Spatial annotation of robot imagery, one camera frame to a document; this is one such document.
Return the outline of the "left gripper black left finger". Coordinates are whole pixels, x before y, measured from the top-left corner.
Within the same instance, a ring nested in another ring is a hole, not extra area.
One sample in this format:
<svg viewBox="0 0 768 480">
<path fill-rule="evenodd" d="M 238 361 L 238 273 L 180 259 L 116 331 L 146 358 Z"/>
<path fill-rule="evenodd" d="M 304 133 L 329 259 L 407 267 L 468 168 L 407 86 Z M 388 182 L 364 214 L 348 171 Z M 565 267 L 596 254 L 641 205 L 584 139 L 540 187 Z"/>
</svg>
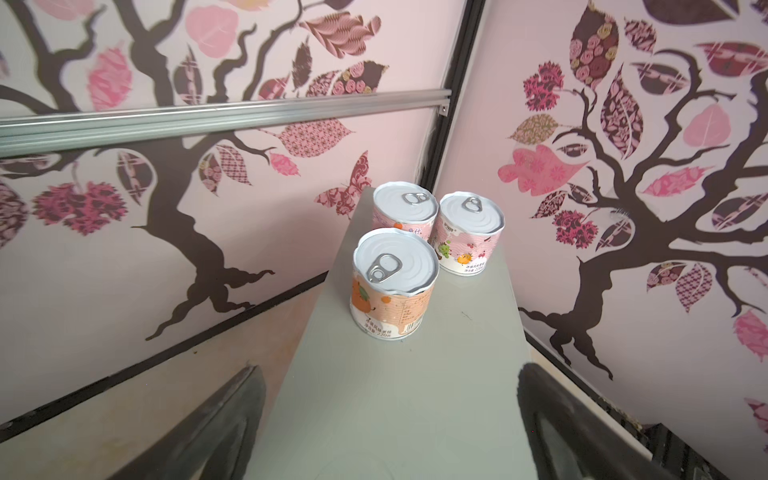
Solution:
<svg viewBox="0 0 768 480">
<path fill-rule="evenodd" d="M 113 479 L 242 479 L 266 403 L 260 367 L 248 365 Z"/>
</svg>

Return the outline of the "pink white labelled can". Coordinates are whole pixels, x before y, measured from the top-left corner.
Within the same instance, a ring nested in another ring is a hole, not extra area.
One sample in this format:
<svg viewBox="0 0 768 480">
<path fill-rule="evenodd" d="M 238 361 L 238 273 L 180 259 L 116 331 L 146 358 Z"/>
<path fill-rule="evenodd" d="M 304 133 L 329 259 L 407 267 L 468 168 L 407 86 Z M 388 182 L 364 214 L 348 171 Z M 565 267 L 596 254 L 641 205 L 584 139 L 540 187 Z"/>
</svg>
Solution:
<svg viewBox="0 0 768 480">
<path fill-rule="evenodd" d="M 430 244 L 442 269 L 475 276 L 485 270 L 504 227 L 504 214 L 492 200 L 456 191 L 440 200 Z"/>
</svg>

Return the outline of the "orange labelled can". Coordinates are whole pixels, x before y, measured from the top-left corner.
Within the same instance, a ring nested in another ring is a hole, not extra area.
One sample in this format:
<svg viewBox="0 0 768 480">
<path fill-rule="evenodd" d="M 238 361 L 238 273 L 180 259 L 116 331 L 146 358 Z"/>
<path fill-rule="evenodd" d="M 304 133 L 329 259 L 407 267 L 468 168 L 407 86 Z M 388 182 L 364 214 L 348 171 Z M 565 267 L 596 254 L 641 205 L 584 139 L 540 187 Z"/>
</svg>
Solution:
<svg viewBox="0 0 768 480">
<path fill-rule="evenodd" d="M 363 235 L 352 256 L 350 312 L 368 335 L 401 340 L 421 325 L 439 274 L 432 247 L 396 228 Z"/>
</svg>

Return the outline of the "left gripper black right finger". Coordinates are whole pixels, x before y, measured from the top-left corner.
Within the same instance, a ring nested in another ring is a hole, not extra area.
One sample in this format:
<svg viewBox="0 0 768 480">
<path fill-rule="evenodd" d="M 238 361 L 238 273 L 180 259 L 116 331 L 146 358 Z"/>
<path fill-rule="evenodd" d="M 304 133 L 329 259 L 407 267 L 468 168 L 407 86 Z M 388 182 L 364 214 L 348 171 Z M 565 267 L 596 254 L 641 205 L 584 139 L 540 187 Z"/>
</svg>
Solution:
<svg viewBox="0 0 768 480">
<path fill-rule="evenodd" d="M 670 479 L 536 363 L 518 377 L 518 403 L 540 479 Z"/>
</svg>

